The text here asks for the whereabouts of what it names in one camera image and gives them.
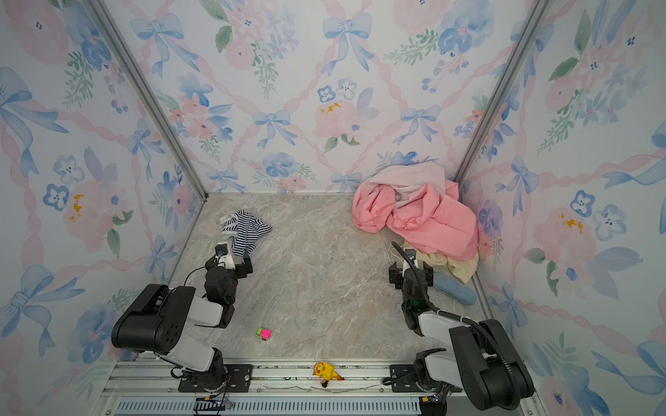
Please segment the blue white striped cloth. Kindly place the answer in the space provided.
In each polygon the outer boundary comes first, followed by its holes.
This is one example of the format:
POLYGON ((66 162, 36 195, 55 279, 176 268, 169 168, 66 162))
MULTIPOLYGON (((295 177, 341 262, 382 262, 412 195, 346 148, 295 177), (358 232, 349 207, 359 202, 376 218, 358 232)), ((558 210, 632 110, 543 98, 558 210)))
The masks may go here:
POLYGON ((239 210, 220 218, 221 235, 232 239, 232 254, 237 257, 250 255, 258 241, 272 231, 272 226, 248 211, 239 210))

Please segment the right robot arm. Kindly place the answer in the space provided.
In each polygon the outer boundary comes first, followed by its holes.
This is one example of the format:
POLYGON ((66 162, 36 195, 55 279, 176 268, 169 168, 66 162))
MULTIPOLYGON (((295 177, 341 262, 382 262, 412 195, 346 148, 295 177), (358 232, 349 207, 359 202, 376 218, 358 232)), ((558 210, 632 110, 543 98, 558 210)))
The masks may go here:
POLYGON ((447 395, 464 393, 480 411, 514 410, 534 395, 532 376, 498 321, 477 322, 433 305, 428 297, 432 267, 412 260, 393 263, 388 280, 402 294, 408 329, 442 344, 417 353, 410 366, 391 366, 384 382, 394 392, 420 391, 425 393, 421 403, 441 407, 447 395))

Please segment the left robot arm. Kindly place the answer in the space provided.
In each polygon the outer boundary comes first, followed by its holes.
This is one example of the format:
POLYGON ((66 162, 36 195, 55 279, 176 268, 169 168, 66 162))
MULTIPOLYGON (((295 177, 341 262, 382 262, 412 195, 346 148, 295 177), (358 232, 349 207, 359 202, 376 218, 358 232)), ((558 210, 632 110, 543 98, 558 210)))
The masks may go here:
POLYGON ((234 265, 232 256, 218 251, 204 269, 204 296, 197 296, 189 285, 149 284, 117 320, 111 335, 116 348, 151 352, 180 369, 177 378, 182 393, 217 393, 232 380, 221 351, 197 341, 185 327, 190 323, 226 328, 235 312, 239 280, 253 273, 253 263, 245 255, 234 265))

